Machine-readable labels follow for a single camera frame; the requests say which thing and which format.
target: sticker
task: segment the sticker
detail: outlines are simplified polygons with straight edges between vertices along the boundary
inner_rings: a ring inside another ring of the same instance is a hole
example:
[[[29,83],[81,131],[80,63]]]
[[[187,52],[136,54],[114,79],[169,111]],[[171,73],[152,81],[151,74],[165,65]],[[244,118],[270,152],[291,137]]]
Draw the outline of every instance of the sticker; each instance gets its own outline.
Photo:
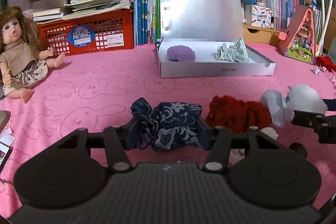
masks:
[[[75,47],[85,47],[95,40],[95,32],[87,25],[79,25],[71,29],[68,40]]]
[[[107,47],[120,47],[124,46],[124,34],[110,34],[106,36]]]

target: dark blue floral cloth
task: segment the dark blue floral cloth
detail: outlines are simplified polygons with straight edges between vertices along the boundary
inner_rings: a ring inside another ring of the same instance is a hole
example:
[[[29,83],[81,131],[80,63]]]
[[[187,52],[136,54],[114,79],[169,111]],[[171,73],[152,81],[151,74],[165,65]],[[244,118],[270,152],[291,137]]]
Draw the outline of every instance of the dark blue floral cloth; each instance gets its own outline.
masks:
[[[144,98],[131,107],[133,117],[140,120],[141,149],[152,145],[156,151],[167,151],[180,146],[199,146],[196,118],[202,107],[186,103],[160,103],[154,109]]]

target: pink bedsheet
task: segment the pink bedsheet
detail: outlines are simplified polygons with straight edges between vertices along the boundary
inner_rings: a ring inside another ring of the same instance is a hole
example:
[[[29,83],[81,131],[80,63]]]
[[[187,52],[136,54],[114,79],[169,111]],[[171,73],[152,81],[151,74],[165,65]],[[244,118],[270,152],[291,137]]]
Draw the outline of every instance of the pink bedsheet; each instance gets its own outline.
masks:
[[[0,102],[0,109],[11,112],[8,126],[16,137],[13,153],[0,178],[12,182],[21,164],[73,129],[86,127],[90,132],[99,132],[107,126],[125,124],[132,117],[132,102],[139,97],[147,99],[152,106],[162,101],[197,103],[203,107],[202,117],[207,115],[215,95],[257,101],[267,89],[285,94],[287,86],[304,83],[316,89],[323,98],[335,97],[329,73],[314,75],[313,66],[283,57],[274,47],[251,46],[277,63],[274,76],[161,79],[153,46],[66,57],[66,66],[52,71],[35,88],[26,105],[21,100],[8,98]],[[305,145],[308,160],[320,170],[323,184],[315,202],[319,208],[336,192],[336,145],[319,144],[312,130],[291,124],[277,132],[278,140],[285,145],[294,141]],[[157,153],[148,148],[127,154],[135,165],[139,161],[201,163],[207,152],[185,147],[169,153]],[[102,150],[93,151],[92,157],[106,165]],[[13,186],[0,182],[0,214],[7,218],[20,206]]]

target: purple cloth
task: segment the purple cloth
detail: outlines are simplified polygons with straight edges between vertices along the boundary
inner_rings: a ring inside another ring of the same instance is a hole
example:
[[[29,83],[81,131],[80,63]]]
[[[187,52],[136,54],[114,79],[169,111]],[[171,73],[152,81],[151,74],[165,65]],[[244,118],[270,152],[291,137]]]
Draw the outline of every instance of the purple cloth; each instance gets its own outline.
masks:
[[[167,57],[170,61],[175,62],[195,62],[196,59],[195,52],[191,48],[183,45],[170,47],[167,50]]]

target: green checkered cloth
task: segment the green checkered cloth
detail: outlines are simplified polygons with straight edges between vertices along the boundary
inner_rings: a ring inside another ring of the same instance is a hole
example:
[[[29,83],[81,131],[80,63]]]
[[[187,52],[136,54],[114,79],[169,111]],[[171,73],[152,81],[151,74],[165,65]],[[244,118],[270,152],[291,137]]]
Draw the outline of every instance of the green checkered cloth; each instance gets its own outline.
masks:
[[[249,56],[247,54],[245,42],[242,38],[238,39],[234,45],[229,48],[224,43],[219,46],[216,54],[217,60],[225,60],[229,62],[248,63]]]

